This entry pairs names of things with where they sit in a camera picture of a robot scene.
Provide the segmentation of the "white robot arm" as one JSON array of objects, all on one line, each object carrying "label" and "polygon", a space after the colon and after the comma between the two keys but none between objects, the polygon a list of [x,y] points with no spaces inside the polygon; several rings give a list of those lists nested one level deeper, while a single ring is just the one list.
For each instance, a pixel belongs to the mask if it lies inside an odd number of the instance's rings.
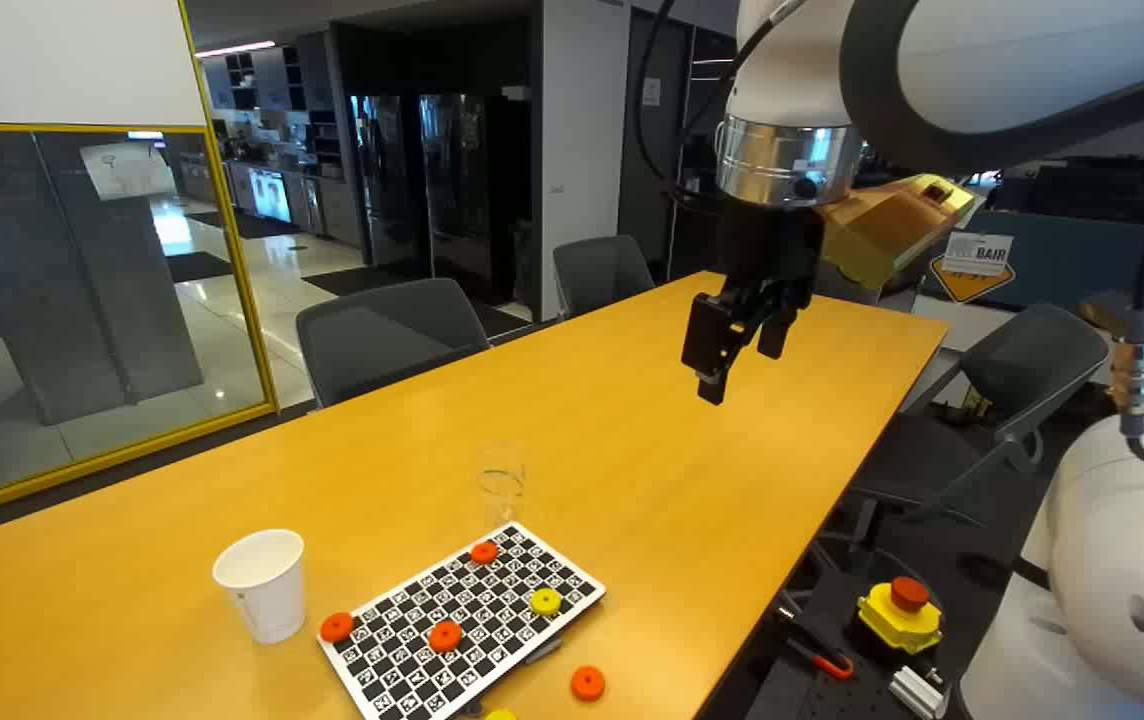
[{"label": "white robot arm", "polygon": [[[719,401],[741,350],[777,358],[810,300],[818,209],[863,150],[999,169],[1144,125],[1144,0],[741,0],[714,125],[719,199],[748,216],[682,366]],[[1144,718],[1144,327],[1116,416],[1058,460],[958,700],[977,718]]]}]

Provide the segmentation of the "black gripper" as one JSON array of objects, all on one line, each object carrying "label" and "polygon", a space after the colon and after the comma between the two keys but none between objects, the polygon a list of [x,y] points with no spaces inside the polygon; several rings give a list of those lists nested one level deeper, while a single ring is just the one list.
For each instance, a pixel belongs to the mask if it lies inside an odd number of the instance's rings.
[{"label": "black gripper", "polygon": [[825,219],[817,209],[728,205],[728,279],[719,296],[694,296],[680,362],[694,372],[694,395],[719,403],[741,335],[779,362],[796,313],[810,300]]}]

